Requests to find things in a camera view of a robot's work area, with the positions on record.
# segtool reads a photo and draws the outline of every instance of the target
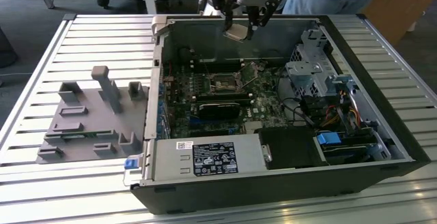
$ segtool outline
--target blue tab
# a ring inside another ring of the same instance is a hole
[[[341,139],[338,137],[338,134],[334,132],[329,132],[329,133],[321,133],[317,136],[317,140],[320,141],[321,145],[332,145],[332,144],[340,144],[341,143]]]
[[[138,169],[138,159],[126,159],[124,169]]]

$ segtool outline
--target power supply label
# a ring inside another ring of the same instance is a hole
[[[238,173],[234,142],[193,145],[194,175]]]

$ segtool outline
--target metal bracket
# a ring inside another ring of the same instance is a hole
[[[318,64],[312,64],[306,61],[290,61],[286,63],[286,67],[289,74],[296,76],[313,75],[314,73],[322,72]]]
[[[321,30],[308,30],[302,33],[304,46],[322,48],[328,42],[325,33]]]
[[[159,67],[163,57],[163,46],[155,46],[153,52],[154,67]]]
[[[151,33],[154,36],[162,35],[169,31],[167,16],[155,16],[151,20]]]
[[[78,14],[75,14],[75,13],[67,13],[63,17],[63,20],[75,20],[76,16],[78,16]]]

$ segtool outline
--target slatted table surface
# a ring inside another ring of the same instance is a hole
[[[433,160],[420,170],[341,197],[155,216],[123,184],[123,159],[35,164],[63,81],[95,88],[91,68],[107,65],[119,87],[130,81],[149,85],[151,19],[151,15],[79,15],[62,22],[0,132],[0,223],[350,224],[428,223],[437,218],[436,95],[369,22],[356,16],[332,20]],[[132,174],[127,181],[138,178]]]

